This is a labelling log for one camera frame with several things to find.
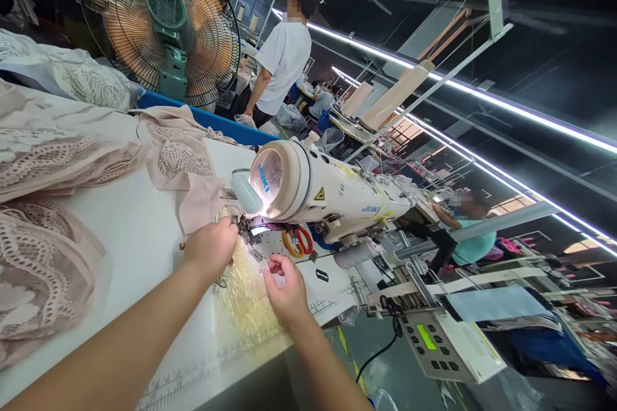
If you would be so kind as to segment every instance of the juki logo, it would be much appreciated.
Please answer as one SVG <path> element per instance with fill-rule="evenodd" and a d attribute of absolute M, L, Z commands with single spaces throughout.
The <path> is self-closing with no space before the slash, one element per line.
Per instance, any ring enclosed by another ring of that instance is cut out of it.
<path fill-rule="evenodd" d="M 264 184 L 264 192 L 267 193 L 268 191 L 270 191 L 270 187 L 268 186 L 268 181 L 265 179 L 264 168 L 262 167 L 261 164 L 259 164 L 257 168 L 259 169 L 259 174 L 262 176 L 262 183 Z"/>

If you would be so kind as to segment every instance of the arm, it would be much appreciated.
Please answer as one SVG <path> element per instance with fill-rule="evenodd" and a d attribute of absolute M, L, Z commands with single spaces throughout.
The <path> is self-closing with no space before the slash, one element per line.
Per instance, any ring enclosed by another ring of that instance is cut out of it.
<path fill-rule="evenodd" d="M 193 233 L 182 265 L 21 392 L 3 411 L 134 410 L 167 349 L 233 253 L 229 218 Z"/>
<path fill-rule="evenodd" d="M 437 204 L 433 204 L 433 210 L 435 211 L 437 217 L 442 221 L 442 223 L 445 223 L 450 228 L 461 229 L 463 227 L 459 222 L 453 219 Z"/>
<path fill-rule="evenodd" d="M 277 316 L 285 323 L 307 374 L 318 408 L 324 411 L 362 411 L 373 407 L 347 373 L 309 310 L 307 289 L 296 265 L 285 256 L 270 257 L 270 272 L 285 276 L 278 288 L 264 270 L 264 283 Z"/>
<path fill-rule="evenodd" d="M 251 93 L 251 98 L 249 99 L 249 103 L 246 105 L 246 110 L 244 114 L 253 117 L 253 109 L 255 109 L 255 105 L 257 101 L 262 97 L 265 88 L 270 83 L 270 79 L 272 78 L 272 74 L 265 67 L 262 67 L 262 70 L 259 71 L 259 75 L 257 76 L 257 80 L 255 81 L 255 87 L 253 88 L 253 92 Z"/>

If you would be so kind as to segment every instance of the worker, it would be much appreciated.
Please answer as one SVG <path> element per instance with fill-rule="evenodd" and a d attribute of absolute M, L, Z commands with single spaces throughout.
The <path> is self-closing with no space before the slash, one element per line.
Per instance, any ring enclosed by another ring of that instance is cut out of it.
<path fill-rule="evenodd" d="M 323 111 L 329 111 L 336 102 L 337 94 L 340 90 L 338 85 L 333 85 L 329 89 L 324 89 L 321 93 L 315 96 L 315 102 L 312 105 L 306 105 L 302 109 L 302 115 L 310 115 L 312 118 L 319 119 Z"/>
<path fill-rule="evenodd" d="M 168 348 L 229 265 L 237 238 L 238 227 L 228 217 L 193 233 L 184 248 L 184 261 L 171 276 L 13 398 L 3 411 L 136 409 Z M 281 288 L 273 273 L 285 278 Z M 304 280 L 294 263 L 273 255 L 262 274 L 274 312 L 296 345 L 318 409 L 373 409 L 312 316 Z"/>
<path fill-rule="evenodd" d="M 298 80 L 310 57 L 307 23 L 324 0 L 287 0 L 287 15 L 277 24 L 255 59 L 257 76 L 238 97 L 239 110 L 257 127 L 274 116 L 291 85 Z"/>
<path fill-rule="evenodd" d="M 461 229 L 486 220 L 487 214 L 490 211 L 490 206 L 487 204 L 486 200 L 480 197 L 467 195 L 460 200 L 461 219 L 452 217 L 438 204 L 433 204 L 433 210 L 444 225 L 450 229 Z M 475 263 L 488 254 L 490 249 L 495 245 L 496 240 L 497 232 L 492 231 L 459 242 L 452 253 L 452 260 L 459 266 Z M 445 263 L 444 260 L 445 259 L 435 257 L 429 268 L 435 273 L 438 273 Z"/>
<path fill-rule="evenodd" d="M 461 218 L 452 217 L 438 204 L 433 204 L 432 207 L 441 223 L 450 230 L 466 228 L 486 220 L 490 211 L 490 206 L 484 199 L 472 195 L 467 195 L 460 200 L 460 210 L 457 210 L 457 212 L 460 213 Z M 399 218 L 398 222 L 401 224 L 402 230 L 411 233 L 417 238 L 426 240 L 434 238 L 435 236 L 435 233 L 422 223 L 405 218 Z M 497 232 L 492 231 L 456 244 L 453 252 L 440 249 L 431 261 L 429 268 L 435 272 L 435 274 L 438 274 L 446 261 L 459 266 L 475 263 L 488 254 L 496 240 Z"/>

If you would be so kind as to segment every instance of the hand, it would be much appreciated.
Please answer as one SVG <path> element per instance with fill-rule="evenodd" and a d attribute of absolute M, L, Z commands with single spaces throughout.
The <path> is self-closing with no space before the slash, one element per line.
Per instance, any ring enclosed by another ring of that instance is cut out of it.
<path fill-rule="evenodd" d="M 200 272 L 209 286 L 229 265 L 237 239 L 238 227 L 229 217 L 209 223 L 189 236 L 184 246 L 184 265 Z"/>
<path fill-rule="evenodd" d="M 269 271 L 264 270 L 265 289 L 276 316 L 291 329 L 301 328 L 313 320 L 307 302 L 307 288 L 300 270 L 287 256 L 270 256 Z M 285 276 L 285 284 L 278 288 L 273 274 Z"/>

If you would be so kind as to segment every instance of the woman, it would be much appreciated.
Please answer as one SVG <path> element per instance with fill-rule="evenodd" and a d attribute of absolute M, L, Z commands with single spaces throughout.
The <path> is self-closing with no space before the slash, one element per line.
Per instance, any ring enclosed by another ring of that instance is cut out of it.
<path fill-rule="evenodd" d="M 275 115 L 310 56 L 307 23 L 324 0 L 287 0 L 287 18 L 274 27 L 255 56 L 257 77 L 238 97 L 239 110 L 257 127 Z"/>

